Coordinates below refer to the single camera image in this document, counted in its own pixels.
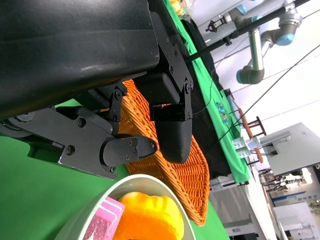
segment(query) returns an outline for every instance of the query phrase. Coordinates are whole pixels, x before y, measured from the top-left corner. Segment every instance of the wicker basket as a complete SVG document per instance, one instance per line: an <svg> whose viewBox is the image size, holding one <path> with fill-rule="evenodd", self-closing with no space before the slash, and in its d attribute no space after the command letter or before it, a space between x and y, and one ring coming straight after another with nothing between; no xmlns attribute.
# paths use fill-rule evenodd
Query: wicker basket
<svg viewBox="0 0 320 240"><path fill-rule="evenodd" d="M119 132L143 135L158 144L155 123L150 121L148 102L132 80L124 84L128 95L122 100ZM167 162L158 150L148 158L126 164L126 168L130 174L147 174L163 181L175 192L189 218L198 226L205 224L210 191L209 168L193 136L190 156L184 164Z"/></svg>

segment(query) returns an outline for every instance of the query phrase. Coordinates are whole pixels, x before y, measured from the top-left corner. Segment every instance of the white bowl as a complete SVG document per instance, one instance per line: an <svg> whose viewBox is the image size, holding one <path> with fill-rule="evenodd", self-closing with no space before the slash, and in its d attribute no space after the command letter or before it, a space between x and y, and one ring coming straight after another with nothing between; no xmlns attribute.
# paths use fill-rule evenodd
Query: white bowl
<svg viewBox="0 0 320 240"><path fill-rule="evenodd" d="M83 240L86 229L88 228L89 223L94 217L101 202L106 197L118 200L123 195L131 192L140 192L149 196L168 196L174 200L183 218L184 235L182 240L196 239L187 214L175 194L157 178L144 174L135 174L121 179L105 193L101 193L91 200L77 215L71 218L64 225L55 237L55 240Z"/></svg>

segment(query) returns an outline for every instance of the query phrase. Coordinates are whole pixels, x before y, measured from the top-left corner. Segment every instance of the black rod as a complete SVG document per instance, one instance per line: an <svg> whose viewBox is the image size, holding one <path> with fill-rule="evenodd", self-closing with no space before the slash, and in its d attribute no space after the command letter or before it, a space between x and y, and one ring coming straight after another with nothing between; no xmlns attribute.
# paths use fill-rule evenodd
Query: black rod
<svg viewBox="0 0 320 240"><path fill-rule="evenodd" d="M309 1L310 0L295 0L290 4L292 4L292 5L294 4L295 8L297 8L300 5L305 4L306 2L309 2ZM245 33L249 32L249 31L257 28L257 27L261 26L262 24L265 24L265 23L269 22L272 19L275 19L275 18L279 17L280 15L284 14L286 11L287 10L286 10L285 6L280 7L278 10L275 10L275 11L269 13L268 15L266 15L266 16L264 16L264 17L262 17L262 18L260 18L260 19L258 19L256 21L250 23L249 25L239 29L238 31L234 31L228 37L230 39L235 39L238 36L240 36L242 34L245 34ZM202 50L200 50L200 51L198 51L198 52L186 57L184 59L184 61L186 63L190 63L193 60L195 60L195 59L197 59L199 57L202 57L203 55L205 55L205 54L207 54L207 53L209 53L209 52L221 47L223 44L225 44L225 41L223 41L223 40L216 41L215 43L207 46L206 48L204 48L204 49L202 49Z"/></svg>

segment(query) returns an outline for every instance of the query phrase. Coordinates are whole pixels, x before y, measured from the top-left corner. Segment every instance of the pink sponge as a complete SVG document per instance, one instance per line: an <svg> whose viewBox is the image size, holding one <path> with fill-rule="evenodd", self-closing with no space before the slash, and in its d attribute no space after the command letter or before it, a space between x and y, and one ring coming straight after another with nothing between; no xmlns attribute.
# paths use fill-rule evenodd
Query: pink sponge
<svg viewBox="0 0 320 240"><path fill-rule="evenodd" d="M83 240L112 240L125 205L106 197L95 212Z"/></svg>

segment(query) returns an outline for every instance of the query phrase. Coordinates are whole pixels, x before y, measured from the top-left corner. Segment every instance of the black cable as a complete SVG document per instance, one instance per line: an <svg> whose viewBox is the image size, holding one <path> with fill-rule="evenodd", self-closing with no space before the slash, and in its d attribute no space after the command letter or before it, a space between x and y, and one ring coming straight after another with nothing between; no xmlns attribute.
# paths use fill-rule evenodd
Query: black cable
<svg viewBox="0 0 320 240"><path fill-rule="evenodd" d="M284 74L282 74L281 77L279 77L278 80L275 81L274 84L272 84L272 85L264 92L264 94L262 94L262 95L248 108L248 110L245 111L245 113L242 114L242 115L239 117L239 119L238 119L235 123L233 123L233 124L231 125L231 127L228 129L228 131L226 131L225 134L223 134L222 137L220 137L220 138L218 139L218 141L216 142L215 145L217 145L217 144L221 141L221 139L223 139L224 136L226 136L226 135L231 131L231 129L241 120L241 118L242 118L243 116L245 116L291 69L293 69L295 66L297 66L303 59L305 59L309 54L311 54L314 50L316 50L316 49L319 48L319 47L320 47L320 44L319 44L318 46L316 46L314 49L312 49L311 51L309 51L306 55L303 56L303 58L301 58L299 61L297 61L297 62L296 62L292 67L290 67Z"/></svg>
<svg viewBox="0 0 320 240"><path fill-rule="evenodd" d="M236 50L249 36L247 36L246 38L244 38L234 49L232 49L231 51L229 51L221 60L220 62L217 64L217 66L211 71L211 84L210 84L210 87L209 87L209 90L210 90L210 99L209 99L209 102L204 106L204 108L202 108L200 111L197 111L195 113L193 113L192 115L196 115L196 114L199 114L201 113L203 110L205 110L209 104L211 103L211 99L212 99L212 85L214 83L214 80L213 80L213 73L217 70L217 68L219 67L219 65L222 63L223 60L227 59L229 57L229 54L231 54L234 50Z"/></svg>
<svg viewBox="0 0 320 240"><path fill-rule="evenodd" d="M313 14L315 14L315 13L319 12L319 11L320 11L320 9L319 9L319 10L317 10L317 11L314 11L314 12L310 13L309 15L305 16L303 19L306 19L307 17L310 17L311 15L313 15Z"/></svg>

